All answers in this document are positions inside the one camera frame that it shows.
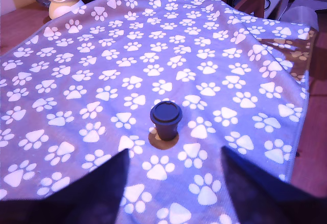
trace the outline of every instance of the wooden table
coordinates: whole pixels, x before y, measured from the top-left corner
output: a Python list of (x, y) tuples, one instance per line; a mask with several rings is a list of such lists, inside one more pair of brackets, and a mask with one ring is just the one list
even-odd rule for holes
[[(1, 54), (20, 44), (50, 20), (48, 9), (33, 3), (0, 18)], [(327, 196), (327, 33), (318, 35), (310, 66), (310, 100), (291, 184)]]

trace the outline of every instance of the small dark cup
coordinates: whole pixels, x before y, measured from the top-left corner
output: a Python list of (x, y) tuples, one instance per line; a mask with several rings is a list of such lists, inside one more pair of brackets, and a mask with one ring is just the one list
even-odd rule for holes
[(157, 133), (163, 141), (171, 141), (177, 135), (177, 125), (182, 119), (182, 110), (171, 101), (156, 104), (150, 112), (150, 119), (155, 124)]

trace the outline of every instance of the white paw print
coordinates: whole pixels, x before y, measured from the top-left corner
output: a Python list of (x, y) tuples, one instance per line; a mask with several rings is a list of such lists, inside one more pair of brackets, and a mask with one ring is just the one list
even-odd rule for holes
[(227, 24), (235, 25), (237, 23), (240, 23), (241, 21), (236, 16), (230, 16), (229, 20), (227, 21)]
[(257, 17), (253, 17), (253, 16), (243, 16), (241, 17), (241, 22), (249, 24), (249, 23), (256, 22), (257, 19), (258, 19)]
[(11, 124), (14, 120), (20, 121), (25, 116), (26, 110), (21, 109), (20, 106), (15, 106), (13, 110), (6, 112), (6, 115), (1, 119), (6, 121), (6, 124)]
[(25, 151), (31, 149), (32, 147), (34, 149), (39, 149), (42, 143), (49, 140), (49, 136), (44, 134), (44, 129), (29, 132), (25, 135), (25, 137), (26, 139), (23, 139), (18, 143), (20, 147), (24, 147)]
[(200, 91), (200, 94), (204, 96), (215, 96), (216, 92), (220, 91), (220, 87), (216, 86), (216, 83), (214, 82), (202, 82), (201, 85), (196, 85), (196, 88)]
[(66, 39), (63, 38), (61, 40), (56, 41), (58, 47), (67, 47), (69, 44), (72, 44), (74, 41), (72, 38)]
[(262, 73), (262, 77), (274, 78), (277, 75), (277, 72), (281, 71), (283, 68), (277, 61), (265, 60), (262, 63), (262, 67), (259, 69), (259, 72)]
[(137, 213), (143, 213), (145, 211), (145, 203), (151, 201), (152, 195), (149, 192), (145, 192), (144, 189), (145, 186), (143, 184), (125, 187), (120, 206), (125, 206), (124, 211), (127, 214), (132, 214), (134, 209)]
[(120, 6), (121, 4), (121, 0), (107, 0), (107, 5), (113, 9), (116, 9), (117, 6)]
[(160, 67), (159, 64), (151, 65), (149, 64), (147, 68), (144, 68), (143, 71), (148, 74), (149, 77), (159, 76), (161, 72), (164, 71), (163, 67)]
[(283, 164), (284, 160), (288, 161), (290, 159), (292, 146), (284, 145), (281, 139), (276, 139), (274, 143), (272, 143), (272, 141), (266, 141), (264, 146), (267, 149), (267, 151), (265, 151), (265, 156), (270, 160), (278, 164)]
[(116, 79), (121, 73), (115, 70), (106, 70), (102, 72), (102, 75), (99, 76), (99, 80), (107, 81), (110, 79)]
[(94, 7), (94, 11), (91, 12), (91, 16), (94, 17), (96, 21), (104, 21), (108, 17), (108, 13), (105, 12), (104, 7)]
[(237, 151), (243, 155), (247, 153), (247, 150), (252, 151), (254, 149), (250, 136), (241, 136), (241, 134), (236, 131), (230, 132), (230, 136), (225, 136), (225, 140), (229, 142), (228, 145), (230, 147), (234, 149), (238, 148)]
[(207, 15), (206, 17), (208, 18), (208, 20), (217, 21), (219, 15), (220, 15), (220, 12), (217, 11), (215, 13), (211, 13), (210, 15)]
[(194, 44), (200, 45), (201, 47), (205, 47), (206, 45), (211, 44), (211, 40), (200, 36), (199, 38), (194, 39)]
[(57, 112), (56, 114), (48, 114), (46, 118), (49, 120), (48, 125), (55, 126), (64, 126), (66, 123), (70, 123), (74, 120), (72, 116), (72, 111), (66, 111), (65, 113), (62, 111)]
[(189, 106), (190, 109), (192, 109), (192, 110), (194, 110), (196, 108), (198, 108), (200, 110), (204, 110), (204, 108), (207, 107), (208, 104), (206, 102), (204, 102), (203, 100), (201, 100), (200, 96), (186, 95), (185, 100), (182, 103), (182, 106), (183, 107)]
[(31, 55), (31, 53), (33, 53), (34, 51), (31, 50), (30, 48), (24, 49), (23, 47), (20, 47), (17, 49), (16, 52), (14, 52), (14, 56), (17, 58), (21, 58), (21, 57), (29, 57)]
[(237, 112), (227, 107), (221, 108), (221, 110), (215, 110), (213, 112), (215, 116), (215, 122), (221, 123), (224, 127), (228, 127), (230, 124), (237, 124), (239, 122), (236, 117)]
[(213, 181), (213, 176), (210, 173), (207, 173), (205, 174), (204, 179), (202, 176), (196, 174), (194, 176), (194, 182), (195, 184), (191, 183), (189, 185), (189, 191), (198, 195), (198, 203), (205, 206), (214, 205), (218, 200), (216, 193), (221, 188), (220, 181)]
[(177, 3), (167, 3), (165, 9), (168, 11), (177, 10), (178, 4)]
[(97, 149), (94, 151), (94, 154), (85, 155), (86, 163), (82, 164), (83, 169), (88, 169), (90, 172), (98, 168), (104, 162), (111, 158), (110, 154), (104, 154), (104, 151)]
[(193, 24), (195, 24), (195, 21), (193, 21), (189, 18), (186, 18), (186, 19), (183, 19), (181, 22), (179, 22), (179, 24), (182, 26), (192, 26)]
[(176, 36), (170, 36), (169, 42), (173, 42), (174, 44), (184, 43), (185, 42), (185, 36), (176, 35)]
[(273, 30), (272, 33), (275, 34), (275, 36), (279, 36), (281, 38), (286, 38), (292, 35), (290, 28), (288, 27), (283, 28), (281, 26), (276, 27), (276, 29)]
[(262, 95), (265, 94), (266, 97), (269, 99), (273, 97), (280, 99), (282, 92), (283, 92), (283, 88), (281, 86), (275, 86), (274, 82), (267, 82), (267, 83), (260, 84), (259, 93)]
[(227, 85), (228, 88), (241, 89), (246, 84), (239, 76), (226, 76), (226, 79), (222, 81), (223, 85)]
[(82, 115), (82, 119), (87, 119), (90, 117), (94, 119), (97, 117), (97, 114), (102, 112), (103, 107), (100, 105), (100, 101), (96, 101), (93, 103), (88, 103), (86, 108), (80, 110), (80, 115)]
[(83, 28), (82, 25), (80, 25), (80, 21), (70, 19), (68, 23), (65, 24), (66, 29), (68, 30), (68, 33), (79, 33), (80, 30)]
[(138, 43), (137, 41), (135, 42), (129, 42), (127, 45), (124, 46), (124, 49), (126, 49), (128, 52), (131, 51), (137, 51), (139, 48), (142, 46), (141, 43)]
[(100, 136), (106, 131), (105, 126), (101, 126), (101, 122), (95, 124), (88, 123), (85, 129), (81, 129), (79, 134), (83, 136), (83, 141), (88, 143), (94, 143), (99, 141)]
[(143, 37), (144, 33), (141, 33), (141, 31), (131, 31), (130, 33), (128, 33), (127, 38), (131, 39), (131, 40), (135, 40), (135, 39), (141, 39)]
[(111, 122), (115, 123), (116, 128), (124, 127), (130, 129), (136, 123), (136, 119), (132, 117), (132, 113), (117, 113), (116, 117), (111, 117)]
[(131, 7), (133, 9), (135, 6), (138, 5), (136, 0), (124, 0), (126, 2), (126, 7)]
[(215, 133), (216, 130), (212, 128), (210, 121), (204, 121), (202, 117), (197, 117), (196, 121), (189, 121), (188, 127), (192, 129), (191, 137), (197, 139), (205, 139), (208, 137), (208, 133)]
[(305, 27), (304, 29), (299, 29), (297, 33), (298, 33), (297, 38), (302, 40), (309, 40), (311, 37), (313, 37), (315, 32), (310, 31), (309, 27)]
[(265, 131), (267, 133), (272, 133), (274, 131), (274, 128), (281, 128), (281, 125), (276, 118), (269, 118), (264, 113), (259, 113), (259, 116), (253, 116), (252, 120), (256, 122), (254, 124), (255, 128), (265, 128)]
[(8, 141), (15, 137), (15, 135), (10, 132), (11, 129), (9, 128), (4, 131), (0, 129), (0, 148), (7, 146), (9, 144)]
[(177, 66), (182, 66), (184, 62), (186, 62), (186, 59), (182, 58), (181, 55), (177, 55), (177, 56), (171, 57), (169, 59), (169, 61), (167, 62), (167, 65), (171, 66), (173, 69), (175, 69)]
[(175, 13), (175, 12), (168, 12), (164, 15), (164, 17), (169, 18), (169, 19), (173, 19), (173, 18), (177, 18), (179, 14)]
[(134, 59), (133, 57), (129, 57), (129, 58), (122, 58), (121, 60), (117, 60), (116, 64), (119, 67), (128, 67), (131, 66), (132, 64), (137, 63), (137, 60)]
[(110, 50), (105, 50), (102, 52), (101, 56), (105, 57), (107, 60), (112, 60), (112, 59), (117, 59), (118, 58), (118, 52), (116, 49), (110, 49)]
[(57, 27), (46, 27), (43, 36), (47, 37), (49, 41), (52, 41), (58, 39), (59, 36), (61, 36), (61, 33), (58, 31)]
[(200, 150), (200, 147), (200, 143), (183, 145), (184, 151), (181, 151), (177, 157), (180, 161), (184, 161), (186, 168), (190, 168), (192, 164), (197, 169), (202, 168), (202, 161), (208, 158), (208, 154), (205, 150)]
[(161, 52), (162, 50), (166, 50), (167, 47), (167, 43), (161, 43), (161, 42), (157, 42), (156, 44), (152, 43), (150, 44), (151, 47), (151, 51), (155, 51), (155, 52)]
[(98, 43), (101, 44), (103, 47), (110, 47), (112, 44), (114, 44), (116, 41), (113, 40), (112, 38), (103, 38), (98, 41)]
[(143, 23), (135, 22), (135, 23), (130, 23), (129, 28), (133, 30), (137, 30), (138, 28), (143, 28)]
[(122, 136), (119, 140), (119, 146), (118, 151), (122, 151), (124, 149), (130, 149), (129, 150), (129, 157), (133, 158), (135, 154), (142, 154), (143, 149), (141, 146), (145, 145), (144, 140), (140, 140), (138, 136)]
[(144, 15), (145, 17), (153, 16), (154, 14), (156, 14), (156, 12), (154, 12), (153, 9), (150, 8), (146, 8), (142, 13), (142, 15)]
[(87, 92), (87, 90), (83, 89), (82, 85), (78, 85), (78, 86), (71, 85), (71, 86), (69, 86), (68, 90), (65, 90), (63, 92), (63, 95), (66, 96), (67, 100), (79, 99), (79, 98), (82, 98), (82, 95), (85, 95), (86, 92)]
[(241, 53), (242, 53), (242, 49), (231, 48), (231, 49), (224, 49), (221, 55), (223, 57), (228, 57), (230, 59), (233, 59), (234, 57), (240, 58)]
[(186, 54), (186, 53), (190, 53), (190, 52), (191, 52), (191, 48), (186, 47), (184, 45), (178, 45), (177, 47), (174, 47), (175, 54)]
[(51, 110), (52, 107), (55, 105), (57, 105), (57, 102), (54, 101), (53, 97), (49, 97), (46, 99), (40, 98), (33, 103), (32, 108), (35, 108), (36, 111), (39, 113), (40, 111), (43, 111), (44, 109)]
[(95, 64), (96, 61), (97, 61), (96, 57), (87, 55), (86, 57), (81, 58), (81, 61), (79, 61), (79, 63), (82, 64), (83, 66), (88, 66), (89, 64)]
[(131, 108), (131, 110), (137, 109), (139, 105), (145, 105), (146, 102), (145, 95), (139, 95), (138, 93), (132, 93), (131, 96), (125, 97), (124, 100), (124, 106)]
[(292, 41), (282, 39), (282, 38), (274, 39), (274, 43), (273, 43), (274, 46), (279, 47), (281, 49), (284, 49), (284, 48), (290, 49), (292, 44), (293, 44)]
[(147, 23), (150, 23), (152, 25), (159, 24), (161, 22), (160, 18), (148, 18)]
[(203, 25), (204, 28), (208, 30), (216, 30), (219, 27), (219, 24), (215, 24), (214, 21), (212, 22), (205, 22)]
[(28, 181), (33, 178), (35, 167), (36, 164), (30, 164), (28, 160), (23, 161), (19, 167), (17, 164), (10, 165), (8, 168), (9, 174), (4, 177), (4, 182), (11, 187), (18, 187), (22, 179)]
[(153, 39), (163, 38), (164, 36), (166, 36), (166, 32), (163, 31), (153, 31), (149, 35), (149, 37)]
[(228, 67), (231, 69), (230, 72), (241, 76), (251, 71), (251, 68), (249, 68), (248, 64), (240, 64), (238, 62), (235, 64), (230, 64)]
[(95, 48), (95, 46), (92, 45), (92, 42), (88, 42), (88, 43), (85, 42), (85, 43), (82, 43), (82, 45), (80, 45), (79, 47), (77, 47), (77, 50), (79, 50), (80, 53), (89, 53), (94, 48)]
[(175, 23), (164, 23), (163, 25), (160, 25), (160, 27), (164, 30), (173, 30), (177, 25)]
[(105, 27), (104, 26), (96, 26), (90, 28), (90, 33), (92, 34), (99, 34), (100, 32), (104, 32)]
[(144, 53), (144, 55), (141, 56), (139, 59), (142, 60), (143, 63), (153, 63), (154, 61), (159, 59), (159, 56), (157, 56), (156, 53)]
[(163, 95), (165, 92), (170, 92), (173, 89), (173, 84), (171, 82), (166, 82), (163, 79), (152, 83), (152, 86), (152, 91), (158, 92), (160, 95)]
[(228, 30), (213, 33), (213, 39), (218, 39), (220, 41), (223, 41), (227, 37), (228, 37)]
[(11, 60), (8, 60), (8, 62), (4, 62), (2, 64), (2, 66), (4, 67), (4, 70), (7, 71), (7, 70), (14, 69), (18, 65), (22, 65), (22, 64), (23, 64), (23, 62), (20, 59), (18, 59), (18, 60), (11, 59)]
[(243, 40), (245, 40), (246, 35), (249, 34), (244, 28), (239, 29), (234, 32), (234, 37), (230, 40), (230, 42), (234, 42), (235, 44), (239, 44)]
[(141, 87), (142, 81), (143, 79), (137, 76), (125, 77), (123, 79), (122, 87), (127, 87), (128, 90), (131, 90), (134, 87), (139, 88)]
[(295, 81), (296, 81), (298, 84), (304, 83), (304, 82), (306, 81), (304, 75), (298, 75), (298, 74), (296, 74), (295, 72), (292, 72), (292, 73), (291, 73), (291, 76), (295, 79)]
[(198, 29), (197, 27), (187, 27), (186, 30), (184, 30), (185, 33), (188, 33), (189, 35), (199, 35), (199, 32), (201, 29)]
[(257, 96), (252, 96), (250, 92), (236, 92), (236, 96), (233, 97), (235, 103), (239, 103), (242, 108), (255, 108), (257, 103)]
[(54, 48), (49, 47), (49, 48), (44, 48), (41, 49), (41, 51), (37, 52), (36, 55), (39, 55), (40, 57), (44, 57), (44, 56), (51, 56), (52, 54), (56, 53), (57, 51), (54, 50)]
[(64, 141), (59, 146), (51, 146), (48, 149), (49, 154), (45, 156), (44, 160), (51, 161), (52, 166), (57, 165), (60, 160), (62, 163), (68, 161), (71, 158), (71, 153), (75, 151), (75, 147)]
[(77, 82), (88, 81), (91, 80), (92, 75), (93, 72), (90, 72), (90, 70), (79, 70), (76, 74), (72, 75), (72, 78)]
[(194, 72), (191, 72), (190, 69), (184, 69), (183, 71), (178, 71), (176, 74), (176, 80), (182, 80), (182, 82), (188, 82), (190, 80), (195, 80), (196, 74)]
[(270, 25), (270, 26), (280, 23), (279, 21), (271, 20), (271, 19), (263, 19), (262, 21), (263, 21), (264, 25)]
[[(32, 75), (31, 73), (19, 72), (18, 75), (13, 77), (13, 79), (12, 79), (13, 85), (14, 86), (16, 86), (16, 85), (20, 85), (20, 86), (25, 85), (26, 82), (32, 80), (31, 75)], [(7, 86), (7, 84), (4, 85), (5, 82), (6, 82), (6, 80), (3, 79), (2, 83), (0, 82), (0, 86), (3, 86), (3, 87)]]
[(207, 75), (215, 73), (218, 66), (216, 64), (213, 64), (212, 61), (208, 61), (202, 62), (197, 68), (202, 71), (203, 74)]
[(175, 169), (173, 163), (169, 163), (168, 156), (159, 158), (156, 155), (150, 157), (150, 162), (143, 162), (142, 168), (147, 170), (147, 177), (152, 180), (164, 181), (167, 179), (167, 173), (171, 173)]
[(293, 122), (298, 122), (301, 117), (302, 107), (295, 107), (294, 104), (288, 103), (286, 105), (278, 105), (279, 115), (282, 118), (289, 117)]
[(41, 61), (41, 62), (38, 62), (38, 63), (34, 63), (32, 64), (32, 67), (30, 68), (30, 71), (31, 72), (34, 72), (34, 73), (37, 73), (41, 70), (45, 70), (49, 67), (49, 62), (44, 62), (44, 61)]
[(27, 91), (27, 88), (16, 88), (13, 91), (8, 91), (7, 92), (7, 97), (9, 97), (8, 101), (17, 101), (19, 100), (22, 96), (28, 95), (29, 92)]
[(111, 88), (109, 85), (105, 86), (104, 88), (98, 88), (97, 93), (96, 98), (104, 101), (114, 99), (118, 96), (117, 88)]
[(57, 192), (60, 189), (68, 186), (70, 180), (71, 179), (68, 176), (63, 178), (62, 173), (55, 172), (51, 175), (51, 178), (46, 177), (41, 180), (41, 188), (39, 188), (36, 193), (39, 196), (44, 196), (49, 193), (50, 189), (53, 192)]
[(64, 54), (58, 54), (55, 58), (55, 62), (58, 62), (59, 64), (64, 62), (70, 62), (72, 60), (72, 57), (74, 55), (71, 53), (64, 53)]
[(93, 39), (93, 38), (94, 38), (94, 36), (90, 35), (90, 34), (83, 34), (83, 35), (77, 37), (77, 39), (79, 41), (89, 41), (90, 39)]
[(72, 10), (72, 12), (74, 14), (77, 14), (77, 13), (84, 14), (85, 13), (85, 9), (86, 9), (86, 5), (83, 5), (83, 6), (79, 7), (79, 8), (76, 8), (76, 9)]

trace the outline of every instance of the paw print blanket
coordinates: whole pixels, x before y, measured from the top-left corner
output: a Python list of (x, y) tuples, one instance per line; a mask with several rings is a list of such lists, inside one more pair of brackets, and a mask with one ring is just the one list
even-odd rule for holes
[[(221, 148), (289, 182), (315, 34), (220, 0), (96, 0), (47, 23), (1, 58), (0, 198), (45, 198), (128, 148), (118, 223), (236, 223)], [(170, 144), (162, 100), (183, 112)]]

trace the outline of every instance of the cup lid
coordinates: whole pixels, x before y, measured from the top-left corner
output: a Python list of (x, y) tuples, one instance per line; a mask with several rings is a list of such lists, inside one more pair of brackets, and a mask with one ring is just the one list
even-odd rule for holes
[(171, 101), (162, 101), (156, 104), (151, 110), (151, 117), (160, 123), (173, 122), (178, 119), (180, 115), (180, 107)]

